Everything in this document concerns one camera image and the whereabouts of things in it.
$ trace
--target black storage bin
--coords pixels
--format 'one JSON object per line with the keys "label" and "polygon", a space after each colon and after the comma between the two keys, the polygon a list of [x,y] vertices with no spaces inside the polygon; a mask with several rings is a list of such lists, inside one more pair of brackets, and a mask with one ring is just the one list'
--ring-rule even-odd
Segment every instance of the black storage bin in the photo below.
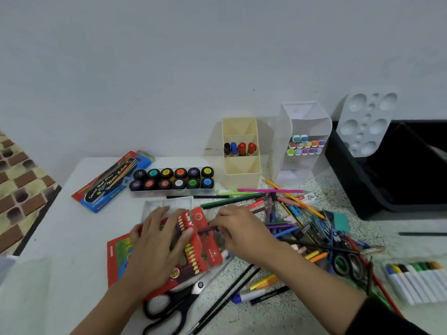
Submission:
{"label": "black storage bin", "polygon": [[377,151],[357,158],[336,128],[326,157],[361,219],[447,218],[447,121],[392,121]]}

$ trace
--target white desk organizer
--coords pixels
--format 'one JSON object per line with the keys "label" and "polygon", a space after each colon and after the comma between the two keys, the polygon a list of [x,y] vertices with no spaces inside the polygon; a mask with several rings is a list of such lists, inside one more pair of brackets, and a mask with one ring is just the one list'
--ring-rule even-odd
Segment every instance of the white desk organizer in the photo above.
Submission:
{"label": "white desk organizer", "polygon": [[250,142],[256,145],[252,156],[231,156],[223,159],[223,178],[225,189],[257,188],[261,175],[261,153],[257,137],[257,124],[254,117],[235,117],[222,119],[223,143],[235,142],[239,145]]}
{"label": "white desk organizer", "polygon": [[351,89],[337,133],[354,157],[373,154],[385,135],[397,105],[396,86]]}
{"label": "white desk organizer", "polygon": [[332,120],[317,101],[281,103],[270,159],[273,181],[279,186],[304,184],[319,154],[288,156],[290,138],[308,135],[310,141],[327,141],[331,130]]}

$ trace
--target paint palette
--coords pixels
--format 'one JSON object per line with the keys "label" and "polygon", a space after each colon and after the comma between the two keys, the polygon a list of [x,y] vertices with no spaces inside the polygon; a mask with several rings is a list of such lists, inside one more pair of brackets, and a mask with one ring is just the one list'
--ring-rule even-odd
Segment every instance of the paint palette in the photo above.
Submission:
{"label": "paint palette", "polygon": [[351,89],[337,133],[352,156],[370,156],[378,149],[394,116],[398,95],[395,86]]}

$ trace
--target beige desk organizer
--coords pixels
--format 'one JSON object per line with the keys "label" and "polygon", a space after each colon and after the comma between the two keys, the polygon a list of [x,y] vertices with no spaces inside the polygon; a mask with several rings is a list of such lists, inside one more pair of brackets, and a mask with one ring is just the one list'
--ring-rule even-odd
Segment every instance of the beige desk organizer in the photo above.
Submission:
{"label": "beige desk organizer", "polygon": [[257,188],[261,175],[261,154],[257,137],[257,124],[254,117],[237,117],[222,119],[223,143],[244,142],[256,144],[252,156],[230,156],[223,160],[222,185],[226,189]]}

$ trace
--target forearm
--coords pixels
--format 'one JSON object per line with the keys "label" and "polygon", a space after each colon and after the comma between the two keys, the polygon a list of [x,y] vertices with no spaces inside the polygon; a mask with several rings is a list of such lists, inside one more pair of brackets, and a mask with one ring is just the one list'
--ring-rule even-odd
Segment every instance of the forearm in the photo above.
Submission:
{"label": "forearm", "polygon": [[140,303],[131,287],[118,281],[70,335],[119,335]]}
{"label": "forearm", "polygon": [[281,243],[272,252],[269,267],[305,304],[321,325],[333,335],[343,335],[366,299],[366,295]]}

